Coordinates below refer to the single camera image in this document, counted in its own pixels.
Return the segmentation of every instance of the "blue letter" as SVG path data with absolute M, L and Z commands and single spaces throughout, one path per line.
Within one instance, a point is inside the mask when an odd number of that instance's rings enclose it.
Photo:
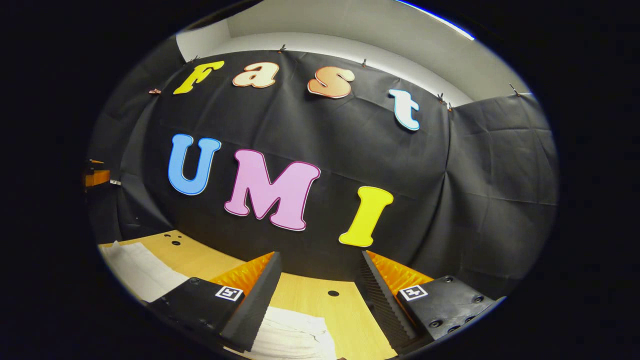
M 411 109 L 415 111 L 419 110 L 418 104 L 411 100 L 411 94 L 404 90 L 389 90 L 389 94 L 396 98 L 396 119 L 409 130 L 416 131 L 420 129 L 420 124 L 415 121 L 411 116 Z
M 221 144 L 211 138 L 200 139 L 198 142 L 200 160 L 198 161 L 196 177 L 192 180 L 187 180 L 182 175 L 182 166 L 184 165 L 184 156 L 187 154 L 187 148 L 193 143 L 193 138 L 189 135 L 177 134 L 173 136 L 172 143 L 173 149 L 169 158 L 169 182 L 184 195 L 198 195 L 207 187 L 213 153 L 220 149 Z

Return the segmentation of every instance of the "clip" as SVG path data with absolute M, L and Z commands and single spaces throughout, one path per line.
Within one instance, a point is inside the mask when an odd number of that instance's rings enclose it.
M 516 93 L 516 95 L 518 97 L 520 97 L 520 94 L 518 94 L 518 92 L 516 91 L 516 89 L 513 87 L 513 85 L 509 84 L 509 86 L 511 86 L 511 88 L 513 89 L 513 92 Z

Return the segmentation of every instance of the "yellow letter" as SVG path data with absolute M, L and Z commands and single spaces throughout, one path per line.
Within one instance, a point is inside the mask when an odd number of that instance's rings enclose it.
M 234 77 L 235 86 L 266 88 L 276 83 L 273 79 L 280 67 L 276 63 L 255 63 L 244 68 L 244 72 Z
M 309 80 L 307 90 L 311 94 L 317 94 L 334 99 L 340 99 L 349 95 L 351 85 L 347 81 L 353 81 L 356 76 L 351 70 L 340 69 L 335 66 L 321 67 L 316 71 L 316 78 Z
M 358 189 L 360 207 L 353 219 L 349 231 L 340 235 L 338 241 L 346 245 L 368 247 L 373 244 L 371 234 L 378 223 L 385 206 L 394 201 L 394 196 L 385 190 L 371 186 Z
M 208 64 L 202 64 L 202 65 L 196 66 L 195 69 L 193 69 L 193 72 L 191 73 L 191 75 L 189 75 L 189 77 L 187 78 L 187 80 L 185 80 L 179 88 L 175 89 L 173 94 L 174 95 L 186 94 L 190 92 L 191 89 L 193 89 L 193 83 L 199 84 L 202 80 L 204 80 L 207 77 L 207 75 L 209 75 L 209 73 L 211 73 L 211 69 L 218 70 L 224 64 L 225 64 L 224 61 L 216 61 L 214 63 L 208 63 Z

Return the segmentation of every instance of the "foam letter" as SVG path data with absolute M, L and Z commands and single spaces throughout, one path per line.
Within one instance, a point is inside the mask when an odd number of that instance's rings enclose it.
M 349 230 L 340 235 L 338 241 L 346 245 L 368 247 L 373 244 L 371 234 L 385 206 L 394 201 L 394 196 L 385 190 L 371 186 L 358 189 L 360 207 Z
M 347 81 L 353 81 L 355 78 L 351 70 L 334 66 L 321 67 L 316 71 L 316 78 L 307 83 L 307 90 L 311 94 L 340 99 L 349 95 L 351 85 Z
M 420 106 L 417 102 L 411 100 L 411 94 L 404 90 L 394 89 L 389 90 L 389 94 L 396 98 L 394 112 L 398 122 L 409 130 L 416 131 L 420 129 L 420 123 L 411 116 L 411 109 L 418 111 Z
M 225 203 L 225 210 L 241 217 L 249 215 L 249 208 L 245 205 L 249 195 L 255 217 L 260 220 L 279 200 L 278 210 L 269 217 L 273 225 L 295 231 L 307 227 L 302 215 L 311 183 L 320 177 L 317 166 L 294 161 L 271 183 L 262 153 L 241 149 L 236 151 L 236 160 L 236 183 L 231 200 Z
M 244 68 L 244 72 L 234 77 L 235 86 L 266 88 L 276 83 L 273 79 L 280 67 L 276 63 L 255 63 Z
M 187 148 L 193 143 L 193 138 L 185 134 L 177 134 L 173 136 L 173 149 L 169 158 L 169 182 L 174 189 L 184 195 L 198 195 L 204 191 L 209 182 L 209 172 L 211 171 L 211 163 L 213 162 L 213 153 L 221 147 L 219 141 L 211 138 L 202 138 L 198 142 L 200 147 L 200 160 L 198 160 L 198 169 L 196 176 L 192 180 L 187 180 L 182 175 L 184 166 L 184 157 L 187 154 Z
M 185 80 L 179 88 L 175 89 L 173 94 L 186 94 L 190 92 L 191 89 L 193 89 L 193 83 L 199 84 L 207 77 L 207 75 L 211 73 L 211 70 L 218 70 L 224 64 L 224 61 L 216 61 L 214 63 L 207 63 L 196 66 L 187 80 Z

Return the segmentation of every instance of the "ceiling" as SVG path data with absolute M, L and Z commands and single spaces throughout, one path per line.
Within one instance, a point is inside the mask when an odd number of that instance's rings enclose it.
M 227 19 L 232 38 L 316 33 L 374 45 L 422 65 L 477 101 L 529 92 L 478 40 L 395 0 L 264 0 Z

